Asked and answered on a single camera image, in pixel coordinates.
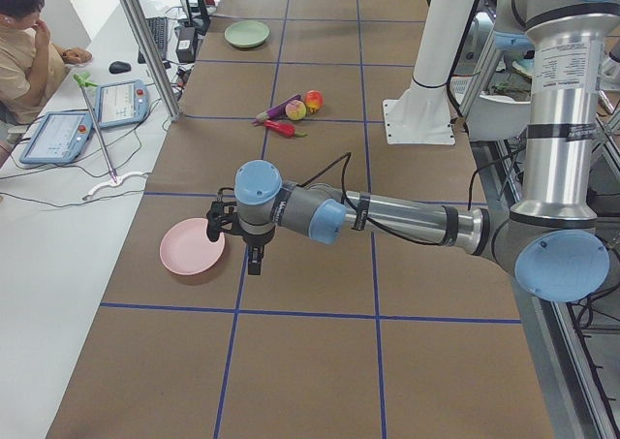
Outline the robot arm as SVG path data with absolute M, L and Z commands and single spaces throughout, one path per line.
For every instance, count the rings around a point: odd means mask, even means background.
M 232 232 L 249 246 L 249 272 L 260 272 L 277 228 L 325 244 L 350 228 L 459 247 L 548 301 L 599 289 L 609 256 L 586 197 L 605 38 L 618 23 L 619 0 L 497 0 L 496 44 L 534 52 L 524 181 L 508 211 L 416 203 L 316 179 L 297 184 L 265 160 L 250 161 L 237 171 L 227 207 Z

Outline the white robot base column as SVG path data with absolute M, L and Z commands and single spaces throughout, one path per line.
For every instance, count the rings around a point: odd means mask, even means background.
M 411 84 L 399 99 L 383 101 L 389 144 L 455 144 L 448 88 L 477 1 L 430 1 Z

